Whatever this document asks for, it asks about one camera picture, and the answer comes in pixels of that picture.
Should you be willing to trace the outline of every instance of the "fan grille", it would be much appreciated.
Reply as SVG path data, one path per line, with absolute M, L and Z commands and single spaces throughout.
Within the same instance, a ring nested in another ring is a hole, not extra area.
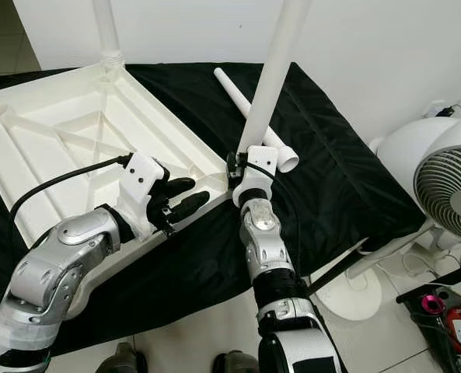
M 431 217 L 461 237 L 461 215 L 450 201 L 461 191 L 461 148 L 426 158 L 417 170 L 414 185 L 418 200 Z

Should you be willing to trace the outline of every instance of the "black cloth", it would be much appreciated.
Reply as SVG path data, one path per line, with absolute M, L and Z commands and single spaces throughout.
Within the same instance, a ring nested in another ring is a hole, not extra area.
M 129 65 L 127 70 L 225 158 L 237 148 L 244 119 L 213 76 L 217 66 L 252 99 L 260 64 Z M 0 77 L 0 88 L 53 73 Z M 370 237 L 376 249 L 416 231 L 424 221 L 414 202 L 297 64 L 291 65 L 271 126 L 301 159 L 278 178 L 287 183 L 298 207 L 302 274 L 364 237 Z M 282 237 L 297 262 L 298 222 L 291 205 L 279 189 L 274 189 L 272 202 L 283 225 Z M 12 272 L 5 244 L 7 216 L 0 199 L 0 292 Z M 227 201 L 110 278 L 91 294 L 81 315 L 63 323 L 54 354 L 163 326 L 248 289 L 238 231 L 239 212 Z

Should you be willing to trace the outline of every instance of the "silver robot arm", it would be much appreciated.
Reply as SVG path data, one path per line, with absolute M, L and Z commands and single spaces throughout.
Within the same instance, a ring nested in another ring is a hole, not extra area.
M 172 209 L 169 197 L 191 189 L 195 182 L 168 179 L 169 172 L 154 159 L 134 153 L 120 180 L 115 208 L 103 205 L 60 222 L 23 257 L 0 301 L 0 373 L 44 372 L 84 276 L 121 243 L 145 241 L 156 229 L 173 233 L 172 224 L 209 198 L 208 192 L 195 193 Z
M 244 155 L 271 175 L 277 156 L 275 148 L 264 146 L 251 146 Z M 229 167 L 229 176 L 240 181 L 232 196 L 241 211 L 240 238 L 259 309 L 260 371 L 341 373 L 337 352 L 280 237 L 280 221 L 269 201 L 272 179 L 238 159 Z

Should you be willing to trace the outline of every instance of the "white wall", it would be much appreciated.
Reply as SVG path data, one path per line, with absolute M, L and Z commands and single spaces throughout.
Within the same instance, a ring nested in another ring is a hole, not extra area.
M 100 59 L 91 0 L 14 0 L 43 69 Z M 264 61 L 281 0 L 112 0 L 127 63 Z M 461 0 L 313 0 L 295 60 L 364 140 L 461 96 Z

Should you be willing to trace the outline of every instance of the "white plastic tray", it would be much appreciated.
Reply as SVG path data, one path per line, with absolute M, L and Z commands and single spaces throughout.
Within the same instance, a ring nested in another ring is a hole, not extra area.
M 158 159 L 172 177 L 189 176 L 211 199 L 183 228 L 229 198 L 225 163 L 123 67 L 103 64 L 0 90 L 0 194 L 10 208 L 26 191 L 63 173 L 139 151 Z M 123 169 L 109 166 L 66 180 L 28 200 L 16 224 L 26 244 L 63 218 L 116 204 Z M 68 317 L 89 293 L 164 240 L 129 242 L 86 276 Z

